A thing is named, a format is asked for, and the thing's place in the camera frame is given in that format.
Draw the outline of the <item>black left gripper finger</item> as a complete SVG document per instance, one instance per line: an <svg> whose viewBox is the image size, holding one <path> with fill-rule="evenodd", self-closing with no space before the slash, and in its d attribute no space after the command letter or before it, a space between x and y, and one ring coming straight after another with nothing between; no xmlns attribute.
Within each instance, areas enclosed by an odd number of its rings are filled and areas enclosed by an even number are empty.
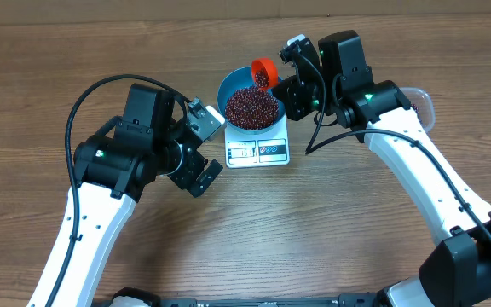
<svg viewBox="0 0 491 307"><path fill-rule="evenodd" d="M223 166L215 159L199 174L188 187L188 192L194 197L200 197L215 181L223 170Z"/></svg>
<svg viewBox="0 0 491 307"><path fill-rule="evenodd" d="M187 123L184 139L190 143L203 143L211 137L211 126L209 124Z"/></svg>

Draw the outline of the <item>red measuring scoop blue handle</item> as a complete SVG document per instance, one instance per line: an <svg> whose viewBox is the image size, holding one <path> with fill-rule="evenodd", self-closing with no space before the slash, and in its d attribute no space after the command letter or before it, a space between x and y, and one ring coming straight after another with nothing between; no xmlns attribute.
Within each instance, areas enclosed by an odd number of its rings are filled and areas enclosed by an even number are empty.
<svg viewBox="0 0 491 307"><path fill-rule="evenodd" d="M253 60L250 68L252 79L260 90L271 90L280 82L275 63L267 57Z"/></svg>

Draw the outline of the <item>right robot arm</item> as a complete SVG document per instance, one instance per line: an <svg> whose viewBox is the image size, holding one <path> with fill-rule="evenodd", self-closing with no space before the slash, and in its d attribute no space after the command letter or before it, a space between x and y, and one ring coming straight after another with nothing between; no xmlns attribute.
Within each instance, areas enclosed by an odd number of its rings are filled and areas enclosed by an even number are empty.
<svg viewBox="0 0 491 307"><path fill-rule="evenodd" d="M287 117L332 115L390 168L424 218L435 249L418 274L361 298L366 306L472 306L491 298L491 205L460 178L392 81L375 82L359 35L296 36L280 58L295 73L274 95Z"/></svg>

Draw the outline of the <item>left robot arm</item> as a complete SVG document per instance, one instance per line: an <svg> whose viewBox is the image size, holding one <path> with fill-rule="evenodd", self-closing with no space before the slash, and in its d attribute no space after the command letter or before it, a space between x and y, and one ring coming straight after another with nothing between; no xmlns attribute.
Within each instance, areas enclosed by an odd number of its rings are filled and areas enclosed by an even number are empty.
<svg viewBox="0 0 491 307"><path fill-rule="evenodd" d="M193 197L222 171L198 148L223 130L224 117L198 98L132 84L124 113L75 150L59 234L30 306L88 306L113 245L144 188L168 177Z"/></svg>

